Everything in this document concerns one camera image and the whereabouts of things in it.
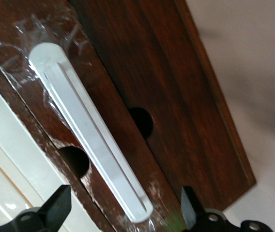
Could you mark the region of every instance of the white handle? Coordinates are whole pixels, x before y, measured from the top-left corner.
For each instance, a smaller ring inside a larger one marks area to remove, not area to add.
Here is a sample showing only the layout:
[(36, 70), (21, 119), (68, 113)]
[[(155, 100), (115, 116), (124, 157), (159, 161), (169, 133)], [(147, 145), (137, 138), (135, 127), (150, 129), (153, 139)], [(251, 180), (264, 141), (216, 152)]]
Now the white handle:
[(152, 203), (62, 48), (41, 43), (32, 49), (29, 61), (128, 218), (133, 223), (148, 219)]

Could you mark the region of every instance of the wooden cabinet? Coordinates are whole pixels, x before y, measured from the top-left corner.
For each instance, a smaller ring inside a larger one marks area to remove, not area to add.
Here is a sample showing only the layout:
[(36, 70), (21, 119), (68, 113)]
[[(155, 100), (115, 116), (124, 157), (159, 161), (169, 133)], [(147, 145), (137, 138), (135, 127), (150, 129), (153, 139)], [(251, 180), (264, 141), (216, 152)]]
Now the wooden cabinet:
[(131, 225), (31, 70), (41, 42), (64, 48), (164, 219), (158, 231), (185, 228), (182, 185), (224, 209), (255, 183), (184, 1), (0, 1), (0, 93), (103, 231)]

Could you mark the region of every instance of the black plastic part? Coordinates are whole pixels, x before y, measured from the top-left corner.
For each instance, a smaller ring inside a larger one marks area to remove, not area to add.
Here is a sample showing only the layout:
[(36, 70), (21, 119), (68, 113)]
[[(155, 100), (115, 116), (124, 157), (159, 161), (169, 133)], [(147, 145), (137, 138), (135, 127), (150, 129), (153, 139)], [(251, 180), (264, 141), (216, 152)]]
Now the black plastic part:
[(273, 232), (259, 221), (243, 221), (239, 228), (219, 214), (205, 212), (191, 187), (182, 189), (182, 213), (188, 228), (184, 232)]
[(61, 185), (41, 208), (31, 210), (0, 226), (0, 232), (57, 232), (71, 211), (70, 186)]

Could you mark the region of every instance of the dark wood panel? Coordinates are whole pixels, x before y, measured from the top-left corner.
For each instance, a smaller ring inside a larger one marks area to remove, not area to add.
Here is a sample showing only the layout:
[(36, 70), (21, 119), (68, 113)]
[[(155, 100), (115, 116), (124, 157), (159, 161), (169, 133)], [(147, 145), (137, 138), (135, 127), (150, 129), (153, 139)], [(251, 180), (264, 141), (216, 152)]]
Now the dark wood panel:
[(106, 232), (125, 231), (130, 223), (124, 225), (119, 220), (123, 211), (93, 164), (79, 180), (67, 159), (57, 151), (64, 146), (80, 145), (29, 68), (30, 50), (46, 41), (62, 45), (67, 52), (137, 178), (164, 218), (166, 226), (158, 231), (182, 231), (184, 223), (177, 197), (67, 2), (0, 1), (0, 93), (46, 155), (69, 179), (98, 227)]
[(126, 106), (153, 118), (147, 143), (180, 199), (224, 209), (255, 183), (183, 0), (70, 0)]

